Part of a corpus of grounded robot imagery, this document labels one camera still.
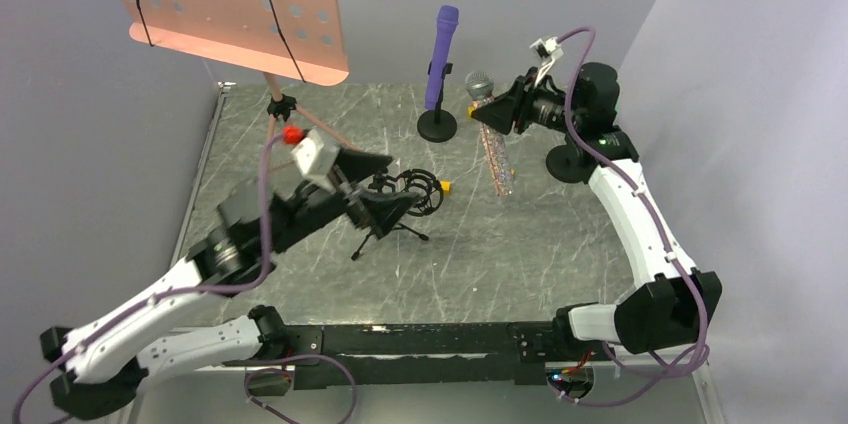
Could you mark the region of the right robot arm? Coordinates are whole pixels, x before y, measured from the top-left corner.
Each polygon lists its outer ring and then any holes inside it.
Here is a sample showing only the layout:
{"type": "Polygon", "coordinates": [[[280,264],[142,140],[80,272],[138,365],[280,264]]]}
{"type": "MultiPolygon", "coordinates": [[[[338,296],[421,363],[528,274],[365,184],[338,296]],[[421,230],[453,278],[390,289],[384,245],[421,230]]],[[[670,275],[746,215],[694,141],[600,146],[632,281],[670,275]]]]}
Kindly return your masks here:
{"type": "Polygon", "coordinates": [[[692,345],[694,357],[702,357],[722,283],[698,269],[656,207],[635,146],[615,122],[616,70],[584,64],[567,90],[535,67],[500,95],[482,72],[469,74],[465,85],[474,103],[470,116],[485,135],[522,133],[532,124],[563,134],[564,144],[546,156],[548,172],[565,183],[588,185],[624,247],[631,293],[615,304],[559,309],[553,321],[559,340],[571,347],[614,343],[632,354],[692,345]]]}

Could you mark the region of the glitter silver microphone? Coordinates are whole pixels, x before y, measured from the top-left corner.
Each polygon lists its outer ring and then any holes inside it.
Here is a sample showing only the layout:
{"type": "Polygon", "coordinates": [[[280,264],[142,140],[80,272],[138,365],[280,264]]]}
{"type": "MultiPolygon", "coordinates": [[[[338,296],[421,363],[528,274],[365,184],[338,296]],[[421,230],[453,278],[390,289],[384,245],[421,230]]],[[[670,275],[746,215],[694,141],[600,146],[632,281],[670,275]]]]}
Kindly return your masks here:
{"type": "MultiPolygon", "coordinates": [[[[465,89],[471,98],[468,107],[468,117],[472,112],[494,100],[494,82],[490,75],[482,71],[473,71],[466,76],[465,89]]],[[[490,174],[493,179],[495,194],[501,197],[509,196],[514,189],[514,171],[509,164],[504,136],[492,127],[482,124],[480,135],[490,174]]]]}

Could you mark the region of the purple microphone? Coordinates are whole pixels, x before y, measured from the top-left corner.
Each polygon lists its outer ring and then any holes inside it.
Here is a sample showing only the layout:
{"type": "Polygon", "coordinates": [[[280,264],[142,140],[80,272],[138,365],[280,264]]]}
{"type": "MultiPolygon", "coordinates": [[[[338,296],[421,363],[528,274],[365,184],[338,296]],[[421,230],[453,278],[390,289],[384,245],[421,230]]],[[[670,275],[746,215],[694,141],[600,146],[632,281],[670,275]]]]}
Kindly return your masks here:
{"type": "Polygon", "coordinates": [[[459,9],[443,5],[436,19],[436,37],[428,71],[425,93],[425,109],[435,110],[441,95],[445,76],[445,67],[454,33],[459,25],[459,9]]]}

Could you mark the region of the black round-base clip stand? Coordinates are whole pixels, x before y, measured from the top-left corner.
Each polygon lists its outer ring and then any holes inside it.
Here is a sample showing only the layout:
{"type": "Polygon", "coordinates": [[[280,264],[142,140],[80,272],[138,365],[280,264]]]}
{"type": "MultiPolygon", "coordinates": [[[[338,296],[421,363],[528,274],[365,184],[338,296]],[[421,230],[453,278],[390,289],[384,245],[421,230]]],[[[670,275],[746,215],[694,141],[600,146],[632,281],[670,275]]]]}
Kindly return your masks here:
{"type": "Polygon", "coordinates": [[[547,153],[545,164],[551,176],[569,184],[587,184],[597,167],[593,157],[579,146],[568,143],[552,148],[547,153]]]}

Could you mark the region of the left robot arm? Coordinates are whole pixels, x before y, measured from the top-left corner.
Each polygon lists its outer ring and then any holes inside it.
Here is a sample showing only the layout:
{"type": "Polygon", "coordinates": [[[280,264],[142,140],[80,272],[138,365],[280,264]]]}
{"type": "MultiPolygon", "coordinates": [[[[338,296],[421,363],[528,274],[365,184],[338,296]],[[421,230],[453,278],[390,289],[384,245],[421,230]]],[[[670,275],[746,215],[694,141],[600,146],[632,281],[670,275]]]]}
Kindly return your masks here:
{"type": "Polygon", "coordinates": [[[392,231],[415,204],[411,192],[377,193],[362,182],[392,157],[341,147],[311,151],[309,170],[289,197],[265,175],[241,182],[217,208],[220,223],[147,289],[81,327],[41,334],[43,356],[58,368],[56,408],[90,421],[113,413],[153,385],[208,365],[271,361],[292,349],[279,313],[257,306],[223,325],[176,334],[193,313],[255,288],[282,253],[339,217],[375,236],[392,231]]]}

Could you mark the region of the black round-base clamp stand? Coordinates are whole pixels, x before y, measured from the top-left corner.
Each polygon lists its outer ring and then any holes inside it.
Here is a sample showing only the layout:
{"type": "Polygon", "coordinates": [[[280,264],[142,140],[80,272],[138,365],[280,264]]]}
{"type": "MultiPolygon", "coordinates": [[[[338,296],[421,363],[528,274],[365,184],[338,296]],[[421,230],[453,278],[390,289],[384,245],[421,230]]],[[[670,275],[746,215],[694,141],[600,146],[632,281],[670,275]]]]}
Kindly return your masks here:
{"type": "Polygon", "coordinates": [[[417,131],[428,142],[443,143],[452,139],[457,132],[455,117],[443,109],[444,80],[452,73],[453,64],[447,62],[442,71],[440,92],[433,110],[425,110],[418,118],[417,131]]]}

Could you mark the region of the black shock mount tripod stand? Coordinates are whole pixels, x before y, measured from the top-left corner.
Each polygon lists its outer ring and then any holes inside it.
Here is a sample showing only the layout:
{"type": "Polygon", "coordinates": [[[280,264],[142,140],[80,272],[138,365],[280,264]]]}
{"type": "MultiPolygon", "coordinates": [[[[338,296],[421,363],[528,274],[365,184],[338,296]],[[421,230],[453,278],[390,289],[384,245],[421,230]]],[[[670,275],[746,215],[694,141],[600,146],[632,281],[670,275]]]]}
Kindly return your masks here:
{"type": "Polygon", "coordinates": [[[429,171],[412,168],[391,175],[387,168],[377,171],[363,188],[351,185],[344,190],[347,214],[357,228],[368,230],[350,258],[356,261],[371,239],[380,240],[399,230],[408,231],[423,241],[429,236],[403,224],[404,217],[426,217],[442,205],[446,187],[429,171]]]}

